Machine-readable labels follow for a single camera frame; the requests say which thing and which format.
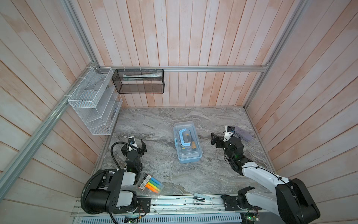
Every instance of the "black mesh basket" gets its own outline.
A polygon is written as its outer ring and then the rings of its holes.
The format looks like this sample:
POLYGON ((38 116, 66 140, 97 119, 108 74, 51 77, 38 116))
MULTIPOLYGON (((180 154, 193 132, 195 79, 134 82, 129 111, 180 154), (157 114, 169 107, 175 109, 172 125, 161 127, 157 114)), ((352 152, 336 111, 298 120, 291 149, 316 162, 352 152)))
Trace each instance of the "black mesh basket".
POLYGON ((163 69, 118 68, 112 81, 118 93, 164 93, 163 69))

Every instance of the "toolbox lid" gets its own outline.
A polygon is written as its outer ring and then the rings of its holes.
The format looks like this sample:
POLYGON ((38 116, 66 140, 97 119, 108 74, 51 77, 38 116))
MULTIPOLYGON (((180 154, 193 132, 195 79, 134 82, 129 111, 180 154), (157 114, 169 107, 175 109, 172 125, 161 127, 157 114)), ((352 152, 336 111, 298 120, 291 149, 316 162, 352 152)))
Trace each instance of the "toolbox lid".
POLYGON ((175 123, 173 130, 174 143, 180 160, 202 157, 203 151, 200 148, 194 122, 175 123))

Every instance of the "gray marble surface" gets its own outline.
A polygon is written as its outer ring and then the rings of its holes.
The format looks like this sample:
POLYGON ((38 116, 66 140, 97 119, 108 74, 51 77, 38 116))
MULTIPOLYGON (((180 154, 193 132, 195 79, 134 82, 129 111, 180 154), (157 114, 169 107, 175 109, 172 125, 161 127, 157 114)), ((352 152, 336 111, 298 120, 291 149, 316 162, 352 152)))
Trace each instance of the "gray marble surface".
MULTIPOLYGON (((236 125, 254 138, 242 141, 244 155, 258 165, 272 171, 253 128, 240 107, 193 108, 124 108, 121 109, 110 146, 117 141, 128 142, 128 136, 146 143, 147 152, 141 157, 142 173, 149 173, 164 184, 162 195, 180 194, 237 194, 253 186, 267 191, 257 182, 232 170, 224 160, 224 151, 211 145, 211 132, 221 135, 225 125, 236 125), (193 121, 199 137, 203 156, 199 162, 181 164, 174 146, 173 126, 177 122, 193 121)), ((116 168, 111 158, 110 146, 102 169, 116 168)), ((114 155, 121 167, 125 166, 122 145, 114 147, 114 155)))

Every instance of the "light blue handle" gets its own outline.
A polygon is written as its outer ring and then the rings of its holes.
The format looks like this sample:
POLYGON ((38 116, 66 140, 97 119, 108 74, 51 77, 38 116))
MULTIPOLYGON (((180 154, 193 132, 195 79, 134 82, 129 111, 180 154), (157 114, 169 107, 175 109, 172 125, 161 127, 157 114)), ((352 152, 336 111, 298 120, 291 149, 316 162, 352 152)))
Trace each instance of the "light blue handle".
POLYGON ((184 142, 183 132, 185 132, 186 130, 187 130, 187 129, 184 128, 184 129, 182 129, 182 130, 179 131, 180 142, 181 142, 181 144, 182 144, 183 146, 190 146, 190 142, 188 142, 188 143, 185 143, 185 142, 184 142))

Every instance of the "green highlighter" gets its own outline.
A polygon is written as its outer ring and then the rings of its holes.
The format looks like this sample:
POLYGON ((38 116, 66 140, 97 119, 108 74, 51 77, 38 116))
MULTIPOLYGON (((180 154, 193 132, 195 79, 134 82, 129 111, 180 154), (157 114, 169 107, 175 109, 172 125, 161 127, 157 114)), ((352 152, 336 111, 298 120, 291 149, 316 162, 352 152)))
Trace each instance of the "green highlighter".
POLYGON ((156 182, 154 182, 152 179, 150 179, 149 182, 150 182, 151 184, 153 184, 154 186, 156 186, 158 189, 161 189, 160 185, 157 184, 156 182))

